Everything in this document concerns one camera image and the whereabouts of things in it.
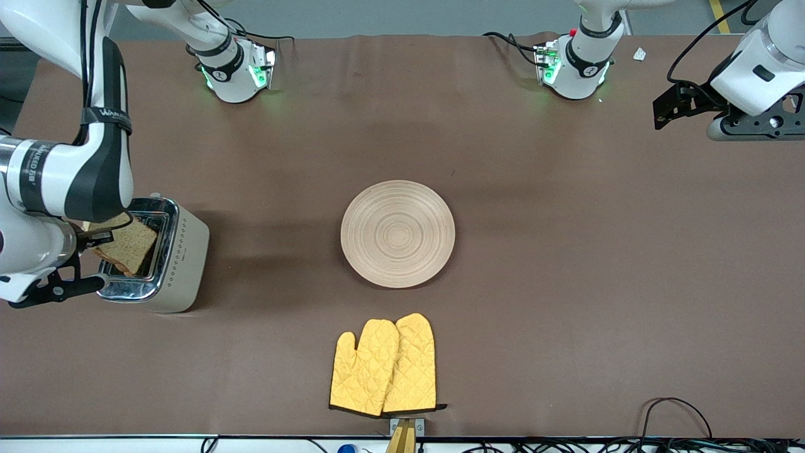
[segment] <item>yellow tape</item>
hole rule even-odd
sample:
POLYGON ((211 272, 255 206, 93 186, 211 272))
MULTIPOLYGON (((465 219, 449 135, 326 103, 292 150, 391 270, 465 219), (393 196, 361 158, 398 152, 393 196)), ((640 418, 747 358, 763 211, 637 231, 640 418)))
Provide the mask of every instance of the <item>yellow tape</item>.
MULTIPOLYGON (((724 8, 721 7, 719 0, 710 0, 710 9, 712 9, 712 15, 716 19, 724 15, 724 8)), ((718 32, 722 34, 729 33, 729 25, 726 20, 718 24, 718 32)))

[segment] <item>gray floor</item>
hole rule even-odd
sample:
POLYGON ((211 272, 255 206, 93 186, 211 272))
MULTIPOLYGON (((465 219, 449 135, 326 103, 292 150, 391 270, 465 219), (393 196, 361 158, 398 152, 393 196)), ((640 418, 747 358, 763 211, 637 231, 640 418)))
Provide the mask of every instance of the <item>gray floor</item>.
MULTIPOLYGON (((741 0, 721 0, 724 11, 741 0)), ((765 15, 779 0, 760 0, 750 18, 765 15)), ((252 32, 297 38, 340 38, 351 35, 480 35, 487 31, 532 35, 539 31, 566 32, 577 27, 579 10, 571 0, 208 0, 225 16, 252 32)), ((663 8, 632 10, 629 25, 635 35, 695 35, 713 21, 708 0, 677 0, 663 8)), ((731 32, 747 26, 737 17, 731 32)), ((0 36, 10 35, 0 25, 0 36)), ((161 27, 141 23, 125 7, 118 10, 111 38, 176 39, 161 27)), ((28 52, 0 52, 0 95, 23 100, 38 57, 28 52)), ((20 104, 0 98, 0 127, 11 129, 20 104)))

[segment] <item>yellow oven mitt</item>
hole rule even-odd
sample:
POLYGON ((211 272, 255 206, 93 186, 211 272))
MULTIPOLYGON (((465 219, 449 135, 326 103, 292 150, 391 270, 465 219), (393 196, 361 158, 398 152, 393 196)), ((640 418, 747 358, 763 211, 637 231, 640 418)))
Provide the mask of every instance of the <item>yellow oven mitt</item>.
POLYGON ((366 322, 357 349, 352 332, 341 334, 332 365, 330 409, 379 417, 398 349, 397 327, 385 319, 366 322))
POLYGON ((431 323, 419 314, 397 321, 400 346, 383 417, 444 409, 436 404, 436 343, 431 323))

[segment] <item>bread slice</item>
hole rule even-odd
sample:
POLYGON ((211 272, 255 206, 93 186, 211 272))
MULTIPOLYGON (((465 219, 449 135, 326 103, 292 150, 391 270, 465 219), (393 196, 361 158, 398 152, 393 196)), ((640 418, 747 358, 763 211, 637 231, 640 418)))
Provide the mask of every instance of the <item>bread slice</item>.
MULTIPOLYGON (((90 223, 88 225, 85 222, 84 229, 94 231, 99 228, 122 225, 128 221, 129 216, 124 212, 103 223, 90 223)), ((131 225, 112 231, 112 235, 114 236, 113 242, 93 248, 93 253, 101 257, 102 260, 114 264, 114 267, 123 272, 123 275, 134 276, 140 269, 142 261, 148 255, 151 245, 154 244, 156 233, 151 228, 143 225, 137 218, 134 218, 131 225)))

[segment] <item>black strap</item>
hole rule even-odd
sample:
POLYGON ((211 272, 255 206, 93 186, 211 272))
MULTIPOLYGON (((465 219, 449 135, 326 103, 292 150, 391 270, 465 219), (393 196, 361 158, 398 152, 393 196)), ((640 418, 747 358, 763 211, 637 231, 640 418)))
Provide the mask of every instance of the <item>black strap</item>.
POLYGON ((81 124, 114 123, 131 135, 131 118, 123 110, 109 107, 85 107, 81 111, 81 124))
POLYGON ((590 30, 589 28, 584 26, 584 21, 581 21, 579 22, 579 31, 581 31, 582 33, 591 38, 606 38, 607 36, 612 35, 617 30, 617 28, 620 27, 621 22, 623 22, 621 12, 615 11, 615 15, 612 17, 612 25, 610 25, 607 30, 604 31, 590 30))
POLYGON ((232 74, 235 73, 242 65, 243 65, 243 47, 240 45, 237 46, 237 55, 227 64, 223 66, 219 66, 214 68, 212 66, 207 66, 206 64, 201 65, 204 68, 204 71, 215 79, 216 81, 230 81, 232 79, 232 74))
POLYGON ((39 140, 34 142, 23 157, 23 166, 19 170, 19 195, 26 211, 47 213, 42 199, 42 169, 47 154, 58 143, 39 140))
POLYGON ((579 75, 585 79, 589 79, 590 77, 595 77, 605 66, 609 63, 609 56, 606 60, 599 61, 597 63, 593 63, 591 61, 582 60, 576 53, 573 51, 573 39, 568 41, 568 45, 564 48, 565 54, 568 55, 568 63, 574 68, 579 71, 579 75))
POLYGON ((193 49, 193 51, 196 53, 196 56, 216 56, 216 55, 220 55, 221 53, 224 53, 224 50, 226 50, 226 48, 229 47, 229 45, 231 43, 232 43, 232 32, 227 31, 226 39, 224 39, 224 42, 221 43, 220 46, 218 46, 216 48, 209 49, 209 50, 198 50, 198 49, 195 49, 195 48, 191 48, 191 49, 193 49))

